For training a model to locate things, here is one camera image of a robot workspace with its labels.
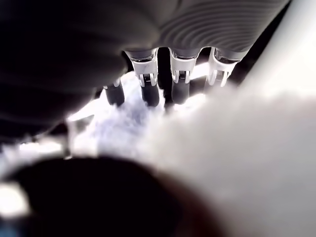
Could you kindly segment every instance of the ribbed gray surface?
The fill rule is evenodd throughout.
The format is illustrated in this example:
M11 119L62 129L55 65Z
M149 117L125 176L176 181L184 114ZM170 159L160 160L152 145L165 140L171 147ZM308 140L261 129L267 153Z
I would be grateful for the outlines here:
M288 0L184 0L162 26L160 43L175 48L248 50Z

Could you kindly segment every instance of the white fur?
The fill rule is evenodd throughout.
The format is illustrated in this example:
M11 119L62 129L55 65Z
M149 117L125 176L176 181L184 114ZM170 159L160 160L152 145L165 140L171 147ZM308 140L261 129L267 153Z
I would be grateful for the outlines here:
M84 132L73 134L72 152L76 156L106 154L132 159L139 156L135 144L143 135L150 117L161 117L164 113L164 98L162 90L159 90L158 106L147 107L134 72L125 74L121 83L124 104L120 107L111 106L103 90L90 125Z
M316 99L213 90L201 108L158 117L142 162L203 193L230 237L316 234Z

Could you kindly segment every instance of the dark rubber tip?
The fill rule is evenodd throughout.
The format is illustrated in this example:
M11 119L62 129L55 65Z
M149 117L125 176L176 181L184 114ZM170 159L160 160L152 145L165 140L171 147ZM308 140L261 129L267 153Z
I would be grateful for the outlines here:
M178 83L172 81L171 97L174 103L183 104L189 97L190 83L179 80Z
M147 106L156 107L159 104L159 92L157 84L145 85L142 87L143 100L147 103Z
M118 87L115 87L114 85L108 86L108 88L105 89L105 92L110 105L116 104L117 106L120 106L124 103L125 96L122 83L119 83Z

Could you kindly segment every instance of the white surface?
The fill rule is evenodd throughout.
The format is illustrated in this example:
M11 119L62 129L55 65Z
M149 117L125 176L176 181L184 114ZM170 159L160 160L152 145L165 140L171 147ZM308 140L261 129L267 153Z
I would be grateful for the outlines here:
M182 105L175 104L173 109L182 114L192 113L196 108L205 103L205 94L197 94L186 100Z
M294 0L243 86L266 96L316 95L316 1Z
M141 162L210 200L230 237L314 237L316 98L266 98L228 86L194 113L157 117Z

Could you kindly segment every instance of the metal bracket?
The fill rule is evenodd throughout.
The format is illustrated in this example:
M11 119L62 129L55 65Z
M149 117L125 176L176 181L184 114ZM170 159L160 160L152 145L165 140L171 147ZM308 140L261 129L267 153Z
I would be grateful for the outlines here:
M150 75L151 86L157 84L158 77L158 61L157 61L157 49L154 50L154 54L151 60L137 61L135 58L130 58L134 71L139 79L139 83L142 87L145 86L144 75Z
M176 58L172 52L172 49L170 48L170 64L171 64L171 73L172 73L172 79L175 83L179 82L179 75L180 72L185 72L185 83L190 82L190 75L193 71L193 68L196 64L197 57L196 55L193 58L188 59L182 59L182 58Z

